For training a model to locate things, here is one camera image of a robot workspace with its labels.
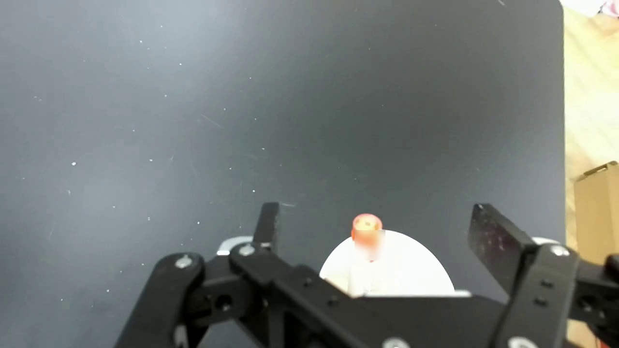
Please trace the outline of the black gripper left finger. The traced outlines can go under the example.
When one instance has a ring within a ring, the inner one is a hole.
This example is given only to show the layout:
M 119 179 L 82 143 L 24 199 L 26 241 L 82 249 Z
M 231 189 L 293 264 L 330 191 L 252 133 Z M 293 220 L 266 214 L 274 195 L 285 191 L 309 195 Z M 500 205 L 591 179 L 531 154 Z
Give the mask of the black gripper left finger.
M 268 251 L 276 249 L 276 237 L 278 237 L 278 214 L 280 205 L 278 203 L 262 203 L 256 224 L 252 230 L 252 241 Z

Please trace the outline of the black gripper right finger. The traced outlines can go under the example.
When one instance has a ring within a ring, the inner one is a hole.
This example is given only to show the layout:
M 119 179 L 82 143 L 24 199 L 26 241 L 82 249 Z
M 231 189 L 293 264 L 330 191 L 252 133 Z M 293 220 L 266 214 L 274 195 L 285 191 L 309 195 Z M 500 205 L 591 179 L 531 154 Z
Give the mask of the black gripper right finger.
M 467 245 L 496 284 L 510 292 L 535 241 L 488 203 L 471 206 Z

